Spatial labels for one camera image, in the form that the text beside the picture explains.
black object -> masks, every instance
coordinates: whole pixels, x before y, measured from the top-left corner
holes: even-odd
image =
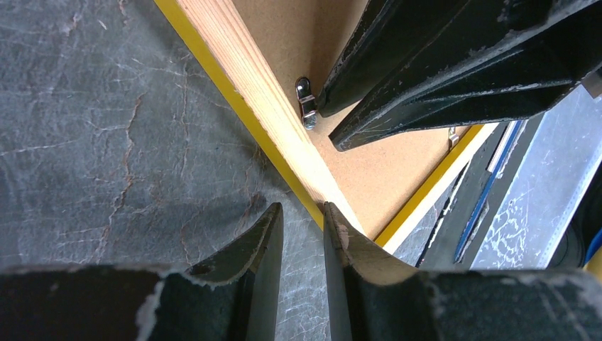
[[[324,207],[337,340],[602,340],[599,282],[583,271],[427,273]]]
[[[3,340],[274,340],[283,211],[190,267],[25,266],[0,275]]]
[[[371,0],[318,96],[340,151],[532,117],[602,65],[602,1]]]

brown backing board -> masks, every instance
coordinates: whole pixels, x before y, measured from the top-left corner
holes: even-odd
[[[320,91],[367,0],[233,2],[289,102],[298,110],[296,79],[308,76],[313,92]],[[447,130],[399,134],[340,153],[328,134],[349,110],[319,119],[309,136],[364,231],[374,239],[443,159]]]

